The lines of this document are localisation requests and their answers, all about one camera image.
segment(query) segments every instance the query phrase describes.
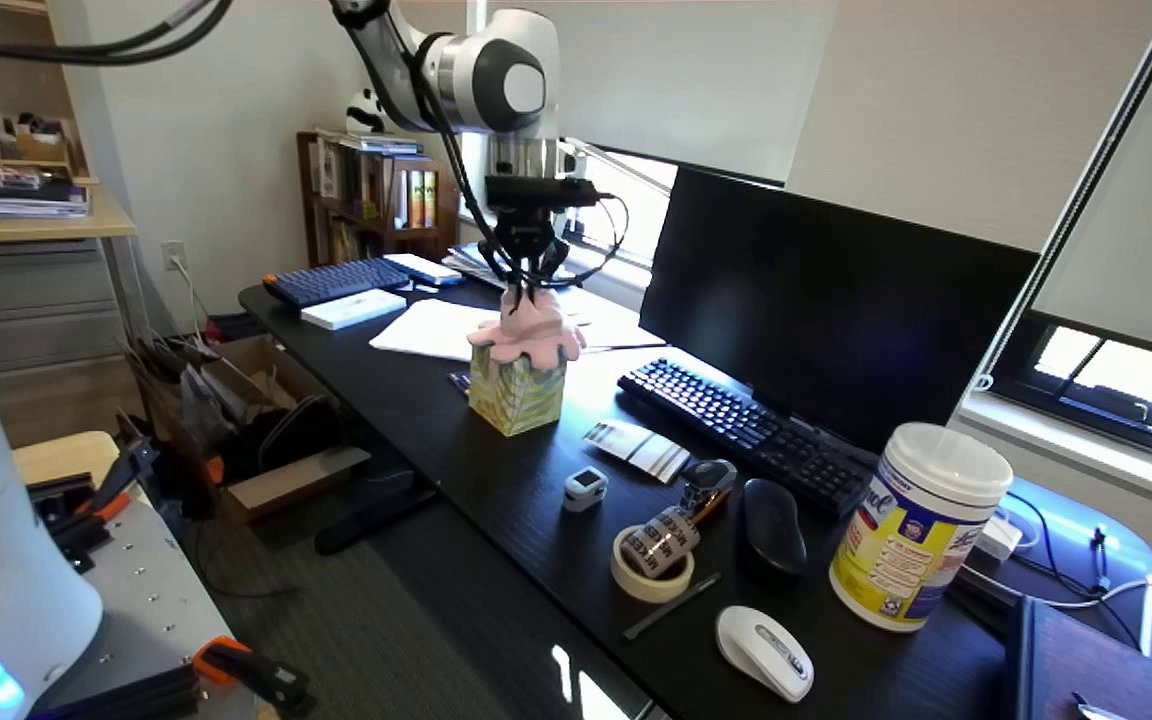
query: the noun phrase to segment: black desk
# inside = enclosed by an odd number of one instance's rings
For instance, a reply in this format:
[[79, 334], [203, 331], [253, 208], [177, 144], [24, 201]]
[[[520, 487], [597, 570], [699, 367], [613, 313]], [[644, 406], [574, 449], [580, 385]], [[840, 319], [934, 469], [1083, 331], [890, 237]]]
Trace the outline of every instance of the black desk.
[[[444, 300], [496, 302], [487, 288], [456, 288]], [[296, 324], [263, 288], [241, 302], [289, 344], [363, 425], [372, 425], [442, 495], [470, 517], [536, 586], [565, 609], [621, 669], [672, 714], [785, 714], [788, 703], [726, 664], [712, 620], [726, 602], [755, 602], [785, 620], [816, 659], [808, 714], [993, 714], [1004, 643], [959, 609], [945, 602], [926, 632], [890, 634], [855, 620], [827, 586], [840, 529], [808, 517], [811, 570], [788, 586], [766, 586], [732, 566], [732, 506], [704, 525], [697, 579], [726, 579], [658, 623], [635, 643], [621, 632], [648, 616], [627, 599], [607, 548], [626, 525], [658, 517], [682, 495], [590, 450], [583, 430], [617, 406], [617, 377], [660, 350], [583, 357], [569, 367], [569, 398], [556, 429], [515, 441], [496, 436], [448, 385], [456, 363], [372, 350], [382, 324], [322, 331]], [[597, 462], [613, 487], [597, 511], [569, 517], [561, 483]]]

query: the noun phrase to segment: window frame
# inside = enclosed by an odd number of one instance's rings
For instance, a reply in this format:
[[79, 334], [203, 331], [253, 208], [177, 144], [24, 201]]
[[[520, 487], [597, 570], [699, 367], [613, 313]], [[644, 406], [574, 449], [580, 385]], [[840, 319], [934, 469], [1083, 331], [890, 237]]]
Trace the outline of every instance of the window frame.
[[1152, 450], [1152, 429], [1140, 429], [1128, 415], [1117, 415], [1117, 410], [1091, 406], [1088, 398], [1067, 397], [1067, 386], [1080, 386], [1080, 385], [1073, 385], [1073, 377], [1080, 367], [1067, 377], [1040, 371], [1040, 357], [1062, 327], [1152, 350], [1152, 344], [1137, 339], [1137, 334], [1106, 331], [1106, 327], [1066, 319], [1066, 314], [1025, 313], [1025, 319], [1008, 334], [1008, 349], [993, 363], [993, 393], [1012, 398], [1012, 403], [1062, 415], [1062, 421], [1088, 429], [1096, 436], [1128, 441], [1128, 444]]

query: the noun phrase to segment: tissue box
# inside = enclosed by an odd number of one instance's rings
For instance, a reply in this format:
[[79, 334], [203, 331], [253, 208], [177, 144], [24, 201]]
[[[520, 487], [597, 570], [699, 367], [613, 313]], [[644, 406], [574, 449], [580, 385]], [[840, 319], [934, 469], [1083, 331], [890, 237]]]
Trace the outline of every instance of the tissue box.
[[487, 344], [478, 344], [470, 363], [470, 406], [501, 436], [520, 436], [561, 421], [565, 378], [565, 360], [552, 371], [536, 371], [534, 360], [496, 363]]

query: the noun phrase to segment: tape roll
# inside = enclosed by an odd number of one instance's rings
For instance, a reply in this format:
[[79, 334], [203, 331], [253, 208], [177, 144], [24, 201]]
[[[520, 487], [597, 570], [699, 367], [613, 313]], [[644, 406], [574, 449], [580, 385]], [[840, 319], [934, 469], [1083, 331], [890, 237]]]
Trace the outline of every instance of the tape roll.
[[641, 525], [617, 531], [617, 538], [613, 538], [613, 579], [617, 579], [633, 599], [644, 599], [644, 602], [669, 602], [669, 599], [686, 596], [686, 586], [693, 585], [693, 570], [697, 570], [697, 556], [690, 553], [690, 556], [682, 560], [682, 566], [669, 570], [669, 576], [641, 576], [635, 566], [627, 566], [627, 560], [626, 560], [626, 553], [621, 553], [626, 537], [635, 531], [635, 529], [641, 529]]

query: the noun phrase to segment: paper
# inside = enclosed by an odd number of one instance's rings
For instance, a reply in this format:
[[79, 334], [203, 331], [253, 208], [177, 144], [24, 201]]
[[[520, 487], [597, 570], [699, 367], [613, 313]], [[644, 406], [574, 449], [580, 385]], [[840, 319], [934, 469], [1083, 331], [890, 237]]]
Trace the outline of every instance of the paper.
[[470, 363], [470, 331], [491, 314], [496, 314], [491, 306], [422, 300], [402, 319], [391, 319], [382, 334], [372, 334], [372, 349]]

